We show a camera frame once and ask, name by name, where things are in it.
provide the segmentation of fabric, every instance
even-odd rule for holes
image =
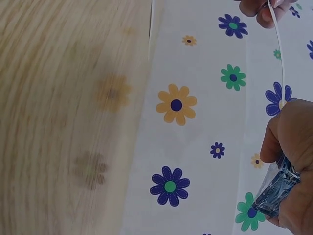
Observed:
[[[274,29],[235,1],[167,0],[129,177],[121,235],[290,234],[251,208],[268,165],[267,122],[312,100],[313,10],[299,1]]]

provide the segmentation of green flower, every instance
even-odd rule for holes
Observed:
[[[253,194],[251,192],[246,193],[246,203],[239,202],[237,209],[241,212],[236,216],[236,223],[241,225],[241,231],[245,232],[251,226],[253,231],[257,230],[259,227],[259,221],[264,222],[265,216],[252,208]]]
[[[282,56],[280,54],[280,50],[275,50],[274,51],[274,56],[276,57],[276,59],[282,60]]]
[[[238,66],[232,67],[227,65],[227,70],[222,69],[221,73],[224,75],[221,77],[222,82],[226,82],[226,87],[228,89],[234,88],[236,91],[240,90],[240,86],[244,87],[246,82],[243,79],[246,77],[244,73],[240,73],[240,68]]]
[[[302,6],[300,5],[300,4],[296,4],[296,6],[300,9],[300,10],[302,10]]]

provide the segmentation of dark blue flower center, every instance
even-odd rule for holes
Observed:
[[[250,208],[249,210],[248,210],[248,217],[250,218],[250,219],[253,219],[254,217],[256,217],[256,214],[257,214],[257,211],[254,209],[254,208]]]
[[[178,112],[182,109],[182,102],[179,99],[174,99],[171,102],[171,109],[175,112]]]
[[[164,189],[165,191],[171,193],[174,192],[176,190],[176,184],[174,181],[168,181],[165,183],[164,185]]]
[[[230,81],[235,82],[235,81],[237,81],[237,76],[234,75],[234,74],[231,74],[231,75],[229,76],[229,79],[230,79]]]

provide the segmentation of hand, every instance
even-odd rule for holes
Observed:
[[[239,8],[248,17],[256,17],[257,22],[264,28],[273,28],[274,22],[268,6],[264,7],[267,0],[235,0],[240,1]],[[271,0],[271,5],[277,20],[280,20],[290,8],[291,3],[297,0]]]
[[[293,187],[279,207],[279,216],[271,223],[288,228],[296,235],[313,234],[313,103],[304,100],[288,102],[269,121],[261,160],[272,163],[283,151],[301,182]]]

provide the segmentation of white wire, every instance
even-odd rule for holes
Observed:
[[[284,57],[283,57],[283,50],[282,50],[282,43],[280,40],[280,35],[279,35],[279,30],[278,30],[278,23],[277,23],[277,18],[275,16],[275,12],[273,7],[270,4],[270,0],[268,0],[268,7],[269,7],[269,11],[270,14],[272,15],[273,18],[273,22],[275,25],[275,30],[276,30],[276,35],[277,35],[277,39],[278,39],[278,47],[280,50],[280,57],[281,57],[281,63],[282,63],[282,105],[285,105],[285,63],[284,63]]]

